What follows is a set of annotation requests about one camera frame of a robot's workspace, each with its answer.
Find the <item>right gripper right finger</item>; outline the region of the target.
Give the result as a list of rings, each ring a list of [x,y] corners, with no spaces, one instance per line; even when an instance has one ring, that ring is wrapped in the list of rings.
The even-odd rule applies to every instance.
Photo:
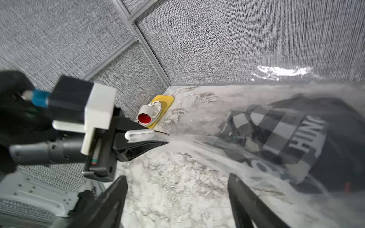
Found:
[[[287,228],[281,220],[237,175],[228,178],[228,193],[237,228]]]

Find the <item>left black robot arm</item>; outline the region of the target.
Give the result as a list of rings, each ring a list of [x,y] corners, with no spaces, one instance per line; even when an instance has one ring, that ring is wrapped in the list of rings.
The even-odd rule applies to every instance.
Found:
[[[167,144],[125,117],[113,87],[61,76],[51,92],[20,71],[1,72],[1,173],[19,165],[83,163],[83,176],[111,182],[118,162]]]

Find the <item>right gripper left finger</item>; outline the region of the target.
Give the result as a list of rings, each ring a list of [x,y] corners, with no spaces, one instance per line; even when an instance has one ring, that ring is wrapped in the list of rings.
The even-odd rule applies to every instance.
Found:
[[[127,192],[127,178],[119,176],[105,192],[77,215],[68,227],[119,228]]]

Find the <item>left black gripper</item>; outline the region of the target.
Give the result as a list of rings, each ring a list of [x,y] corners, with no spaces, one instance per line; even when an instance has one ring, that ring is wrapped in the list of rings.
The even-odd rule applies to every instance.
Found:
[[[123,139],[122,134],[128,131],[145,129],[147,127],[127,118],[121,108],[115,107],[109,129],[97,129],[94,133],[83,176],[94,181],[112,182],[118,161],[131,161],[154,148],[168,144],[162,141],[129,143],[127,140],[115,140]]]

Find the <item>clear vacuum bag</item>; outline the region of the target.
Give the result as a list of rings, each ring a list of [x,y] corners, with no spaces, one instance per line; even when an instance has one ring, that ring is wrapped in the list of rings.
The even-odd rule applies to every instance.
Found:
[[[365,225],[365,85],[171,87],[169,143],[119,165],[126,228]]]

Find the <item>black white checkered cloth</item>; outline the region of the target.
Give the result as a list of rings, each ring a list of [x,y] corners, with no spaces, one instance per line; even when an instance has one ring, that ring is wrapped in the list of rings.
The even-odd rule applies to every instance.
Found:
[[[300,184],[322,153],[327,127],[317,116],[253,104],[246,111],[232,110],[217,136],[283,166],[291,182]]]

